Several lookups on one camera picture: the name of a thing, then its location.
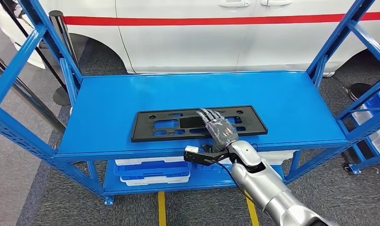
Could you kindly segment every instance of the car door handle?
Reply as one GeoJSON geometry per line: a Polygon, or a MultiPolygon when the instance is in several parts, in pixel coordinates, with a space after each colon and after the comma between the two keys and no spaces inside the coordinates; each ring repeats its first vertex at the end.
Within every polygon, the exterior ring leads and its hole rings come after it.
{"type": "Polygon", "coordinates": [[[288,0],[263,0],[260,2],[262,6],[285,6],[291,4],[288,0]]]}
{"type": "Polygon", "coordinates": [[[222,7],[247,7],[251,2],[246,0],[224,0],[219,5],[222,7]]]}

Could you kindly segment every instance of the red stripe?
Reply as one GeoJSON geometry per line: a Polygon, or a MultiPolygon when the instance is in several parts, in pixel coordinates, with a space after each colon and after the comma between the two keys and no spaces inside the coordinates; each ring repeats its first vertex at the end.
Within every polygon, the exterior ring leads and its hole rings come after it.
{"type": "MultiPolygon", "coordinates": [[[[182,26],[182,25],[234,25],[234,24],[302,24],[339,22],[344,14],[307,16],[255,16],[234,18],[113,18],[65,16],[66,24],[95,26],[182,26]]],[[[366,13],[362,20],[380,20],[380,12],[366,13]]]]}

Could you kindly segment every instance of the floor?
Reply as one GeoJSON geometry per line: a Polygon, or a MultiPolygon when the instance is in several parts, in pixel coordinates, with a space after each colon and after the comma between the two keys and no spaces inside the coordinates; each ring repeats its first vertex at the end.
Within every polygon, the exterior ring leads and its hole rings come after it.
{"type": "MultiPolygon", "coordinates": [[[[84,52],[80,58],[84,73],[124,72],[116,56],[97,42],[78,40],[76,48],[77,54],[84,52]]],[[[15,53],[0,31],[0,57],[8,63],[15,53]]],[[[20,78],[53,112],[67,120],[69,108],[52,101],[59,85],[50,72],[27,65],[20,78]]],[[[370,53],[363,52],[333,78],[323,79],[320,91],[337,114],[351,103],[344,87],[354,82],[373,84],[379,78],[380,65],[370,53]]],[[[43,140],[56,143],[58,134],[14,93],[8,94],[2,106],[43,140]]],[[[303,154],[301,162],[317,152],[303,154]]],[[[348,175],[341,166],[353,158],[352,153],[344,153],[289,187],[309,208],[339,225],[380,226],[380,165],[363,170],[361,175],[348,175]]],[[[77,165],[86,170],[84,164],[77,165]]],[[[98,162],[97,168],[105,170],[105,162],[98,162]]],[[[251,225],[245,198],[236,188],[168,192],[165,196],[168,226],[251,225]]],[[[259,210],[257,214],[261,226],[273,225],[268,216],[259,210]]],[[[158,198],[157,194],[117,196],[112,207],[104,206],[97,197],[0,136],[0,226],[13,225],[154,226],[158,225],[158,198]]]]}

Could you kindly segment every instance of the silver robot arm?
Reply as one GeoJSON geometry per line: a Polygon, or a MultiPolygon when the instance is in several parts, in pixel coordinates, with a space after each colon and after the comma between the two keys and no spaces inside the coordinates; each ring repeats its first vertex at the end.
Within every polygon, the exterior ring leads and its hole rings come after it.
{"type": "Polygon", "coordinates": [[[186,161],[211,165],[229,157],[231,174],[251,196],[254,204],[267,213],[277,226],[337,226],[305,207],[295,198],[280,175],[248,142],[238,140],[233,125],[219,112],[201,108],[197,111],[213,138],[206,153],[185,150],[186,161]]]}
{"type": "Polygon", "coordinates": [[[234,180],[277,226],[337,226],[293,196],[278,173],[248,142],[237,140],[226,148],[235,156],[231,168],[234,180]]]}

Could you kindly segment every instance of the robot finger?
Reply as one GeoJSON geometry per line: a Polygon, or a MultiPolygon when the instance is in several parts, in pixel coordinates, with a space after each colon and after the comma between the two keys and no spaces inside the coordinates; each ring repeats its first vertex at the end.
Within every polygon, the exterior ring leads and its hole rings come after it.
{"type": "Polygon", "coordinates": [[[200,117],[202,118],[202,120],[205,124],[209,122],[209,119],[202,112],[200,112],[200,111],[196,111],[196,112],[197,112],[197,114],[200,115],[200,117]]]}
{"type": "Polygon", "coordinates": [[[203,113],[208,117],[209,120],[214,120],[213,116],[205,108],[201,108],[203,113]]]}
{"type": "Polygon", "coordinates": [[[216,111],[212,111],[211,109],[208,109],[208,111],[212,114],[213,119],[219,119],[219,116],[216,114],[216,111]]]}
{"type": "Polygon", "coordinates": [[[217,111],[216,111],[215,113],[218,115],[218,118],[219,118],[219,119],[224,119],[224,117],[220,114],[220,112],[217,112],[217,111]]]}

